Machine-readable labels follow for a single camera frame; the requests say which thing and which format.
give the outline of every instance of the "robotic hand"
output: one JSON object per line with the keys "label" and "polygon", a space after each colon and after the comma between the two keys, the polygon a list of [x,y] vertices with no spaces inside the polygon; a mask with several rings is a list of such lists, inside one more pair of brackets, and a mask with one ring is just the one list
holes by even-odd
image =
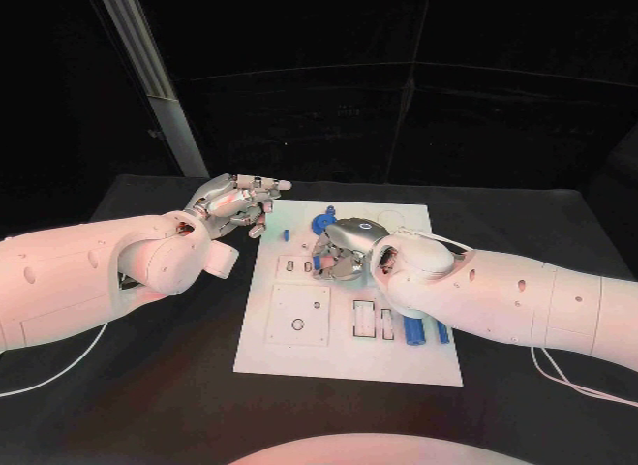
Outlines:
{"label": "robotic hand", "polygon": [[638,283],[473,250],[426,232],[390,234],[358,218],[326,228],[315,256],[334,258],[318,279],[351,280],[370,270],[404,316],[433,315],[498,342],[580,352],[638,371]]}
{"label": "robotic hand", "polygon": [[33,232],[0,242],[0,351],[64,339],[178,295],[239,251],[216,239],[266,229],[289,181],[224,174],[184,211]]}

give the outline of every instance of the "black tablecloth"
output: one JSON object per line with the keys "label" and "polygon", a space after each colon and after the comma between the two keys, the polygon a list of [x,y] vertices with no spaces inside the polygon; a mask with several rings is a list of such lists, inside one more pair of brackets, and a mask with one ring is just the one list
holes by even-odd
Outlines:
{"label": "black tablecloth", "polygon": [[[93,219],[182,209],[203,183],[122,176]],[[575,191],[319,182],[298,183],[286,198],[426,203],[436,232],[460,242],[630,276]],[[257,241],[246,230],[224,241],[241,251],[230,279],[204,273],[185,294],[110,324],[61,379],[0,399],[0,463],[224,463],[349,432],[436,437],[539,464],[638,463],[638,410],[542,378],[528,348],[460,331],[465,387],[234,373]],[[0,391],[51,377],[96,333],[5,354]],[[557,360],[574,381],[638,400],[637,373],[577,354]]]}

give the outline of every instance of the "blue object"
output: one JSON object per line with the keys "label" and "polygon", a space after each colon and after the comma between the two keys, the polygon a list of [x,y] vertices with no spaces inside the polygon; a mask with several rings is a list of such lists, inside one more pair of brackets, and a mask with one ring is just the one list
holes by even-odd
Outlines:
{"label": "blue object", "polygon": [[449,344],[449,329],[443,322],[437,322],[437,330],[440,331],[440,342]]}
{"label": "blue object", "polygon": [[424,333],[424,320],[419,318],[403,317],[406,322],[406,339],[411,346],[423,346],[427,343],[427,334]]}
{"label": "blue object", "polygon": [[326,209],[326,213],[319,215],[312,221],[312,230],[316,235],[322,235],[328,226],[338,221],[336,218],[336,208],[331,205]]}

